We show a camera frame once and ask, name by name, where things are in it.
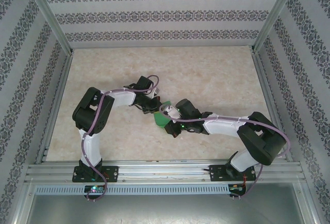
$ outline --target black mounting bracket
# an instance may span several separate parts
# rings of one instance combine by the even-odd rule
[[[210,172],[210,179],[212,182],[224,182],[224,181],[254,181],[256,179],[256,173],[254,166],[249,167],[244,172],[238,173],[235,177],[228,175],[226,165],[210,165],[209,169],[205,169]]]
[[[102,173],[108,183],[115,183],[118,179],[118,166],[102,166],[102,160],[95,166]],[[76,166],[73,171],[72,182],[74,183],[99,183],[103,179],[90,167],[79,160],[79,166]]]

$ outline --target purple cable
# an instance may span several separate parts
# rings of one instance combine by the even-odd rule
[[[187,119],[187,120],[185,120],[185,119],[176,119],[176,118],[172,118],[172,117],[169,117],[169,116],[167,116],[167,115],[164,114],[163,108],[166,107],[166,106],[168,106],[168,105],[166,105],[166,104],[161,105],[160,108],[159,108],[159,112],[164,117],[166,117],[168,119],[171,119],[172,121],[177,121],[177,122],[199,122],[199,121],[208,121],[208,120],[227,120],[227,121],[237,121],[237,122],[248,122],[248,123],[252,123],[254,125],[260,125],[260,126],[266,127],[268,129],[271,129],[271,130],[279,133],[284,138],[284,140],[287,143],[287,148],[285,149],[285,151],[282,152],[282,153],[280,153],[277,157],[280,157],[282,155],[285,155],[290,150],[291,142],[290,142],[289,138],[281,130],[279,130],[279,129],[273,127],[273,126],[270,126],[268,124],[265,124],[265,123],[262,123],[262,122],[257,122],[257,121],[252,121],[252,120],[249,120],[249,119],[241,119],[240,117],[226,117],[226,116],[198,118],[198,119]],[[261,165],[260,171],[258,173],[258,176],[256,177],[256,179],[253,182],[253,184],[251,185],[251,187],[248,189],[248,191],[244,194],[244,196],[253,189],[253,187],[255,186],[255,184],[257,183],[257,181],[258,181],[258,179],[260,177],[260,174],[262,172],[262,169],[263,169],[263,165]]]
[[[98,107],[97,107],[97,110],[96,110],[96,114],[95,114],[95,117],[94,117],[94,120],[93,120],[93,123],[92,123],[92,125],[91,125],[91,127],[89,128],[89,130],[86,132],[86,133],[84,133],[83,134],[83,138],[81,139],[81,151],[82,151],[82,153],[83,153],[83,156],[85,157],[85,160],[87,161],[87,163],[88,163],[88,165],[93,169],[93,171],[95,171],[102,179],[103,179],[103,181],[104,181],[104,191],[103,191],[103,193],[98,197],[98,198],[96,198],[96,199],[93,199],[93,202],[95,202],[95,201],[98,201],[99,199],[101,199],[104,195],[105,195],[105,193],[107,192],[107,180],[106,180],[106,178],[102,175],[102,173],[100,173],[93,165],[92,165],[92,163],[90,162],[90,160],[87,158],[87,154],[86,154],[86,152],[85,152],[85,148],[84,148],[84,143],[85,143],[85,139],[86,139],[86,136],[88,136],[91,132],[92,132],[92,130],[93,130],[93,128],[95,127],[95,124],[96,124],[96,122],[97,122],[97,119],[98,119],[98,116],[100,115],[100,111],[101,111],[101,106],[102,106],[102,103],[103,103],[103,99],[105,98],[105,96],[107,95],[107,94],[109,94],[109,93],[112,93],[112,92],[121,92],[121,91],[130,91],[130,92],[146,92],[146,91],[151,91],[151,90],[153,90],[154,88],[156,88],[157,86],[158,86],[158,83],[159,83],[159,77],[157,76],[157,75],[155,75],[155,74],[152,74],[152,75],[150,75],[150,76],[148,76],[147,78],[151,78],[151,77],[155,77],[155,78],[157,78],[157,82],[156,82],[156,84],[153,86],[153,87],[151,87],[151,88],[149,88],[149,89],[144,89],[144,90],[134,90],[134,89],[127,89],[127,88],[122,88],[122,89],[116,89],[116,90],[112,90],[112,91],[107,91],[107,92],[105,92],[102,96],[101,96],[101,99],[100,99],[100,103],[98,104]],[[87,198],[87,200],[89,201],[90,200],[90,198],[89,198],[89,194],[91,193],[91,191],[89,191],[88,193],[87,193],[87,195],[86,195],[86,198]]]

